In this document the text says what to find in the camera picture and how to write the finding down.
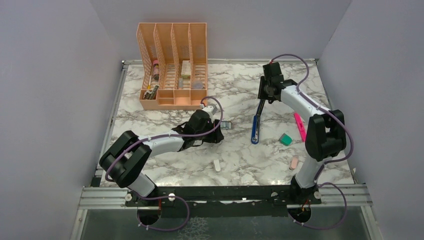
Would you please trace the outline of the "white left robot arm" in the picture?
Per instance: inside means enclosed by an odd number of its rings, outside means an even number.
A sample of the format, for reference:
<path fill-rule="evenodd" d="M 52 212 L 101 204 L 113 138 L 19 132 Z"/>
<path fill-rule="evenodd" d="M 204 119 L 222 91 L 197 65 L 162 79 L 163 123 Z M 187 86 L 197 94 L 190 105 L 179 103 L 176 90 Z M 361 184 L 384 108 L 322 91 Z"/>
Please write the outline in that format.
<path fill-rule="evenodd" d="M 197 141 L 217 144 L 224 139 L 220 125 L 220 120 L 213 119 L 211 112 L 198 109 L 188 121 L 164 134 L 139 137 L 127 130 L 106 150 L 99 165 L 105 170 L 106 179 L 135 191 L 138 199 L 149 206 L 157 200 L 157 186 L 142 173 L 147 160 L 195 147 Z"/>

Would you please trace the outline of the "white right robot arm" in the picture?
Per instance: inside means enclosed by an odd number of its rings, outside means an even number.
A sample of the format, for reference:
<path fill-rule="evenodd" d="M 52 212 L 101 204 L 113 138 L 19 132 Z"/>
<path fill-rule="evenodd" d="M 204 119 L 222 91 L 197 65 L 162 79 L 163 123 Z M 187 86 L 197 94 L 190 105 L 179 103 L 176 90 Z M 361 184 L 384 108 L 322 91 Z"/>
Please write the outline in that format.
<path fill-rule="evenodd" d="M 305 149 L 307 159 L 290 182 L 289 199 L 300 204 L 317 187 L 316 181 L 325 162 L 332 160 L 346 148 L 344 114 L 321 106 L 300 90 L 300 84 L 285 79 L 278 62 L 263 65 L 258 89 L 259 104 L 253 119 L 251 142 L 257 144 L 260 136 L 260 119 L 265 103 L 282 102 L 307 121 Z"/>

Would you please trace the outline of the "small white stapler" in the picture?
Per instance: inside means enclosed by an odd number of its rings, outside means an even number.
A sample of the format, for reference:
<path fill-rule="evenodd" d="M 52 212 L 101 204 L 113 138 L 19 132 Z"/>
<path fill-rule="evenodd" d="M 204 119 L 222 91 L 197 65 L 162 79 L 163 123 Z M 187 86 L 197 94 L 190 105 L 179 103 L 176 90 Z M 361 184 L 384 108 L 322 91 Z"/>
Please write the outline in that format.
<path fill-rule="evenodd" d="M 213 167 L 214 167 L 214 171 L 215 171 L 216 173 L 219 173 L 219 172 L 221 172 L 221 170 L 222 170 L 221 165 L 220 165 L 220 161 L 219 161 L 218 159 L 215 159 L 215 160 L 213 161 Z"/>

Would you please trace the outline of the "blue stapler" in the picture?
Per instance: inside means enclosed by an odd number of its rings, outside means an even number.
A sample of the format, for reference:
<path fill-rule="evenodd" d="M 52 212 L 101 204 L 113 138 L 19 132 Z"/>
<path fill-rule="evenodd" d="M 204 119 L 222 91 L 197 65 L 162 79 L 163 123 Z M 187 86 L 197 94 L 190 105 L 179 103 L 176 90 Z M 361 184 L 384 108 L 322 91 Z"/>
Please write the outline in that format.
<path fill-rule="evenodd" d="M 265 100 L 261 99 L 256 109 L 256 113 L 253 116 L 252 129 L 251 129 L 251 143 L 256 145 L 259 143 L 260 139 L 260 124 L 261 124 L 261 114 L 265 105 Z"/>

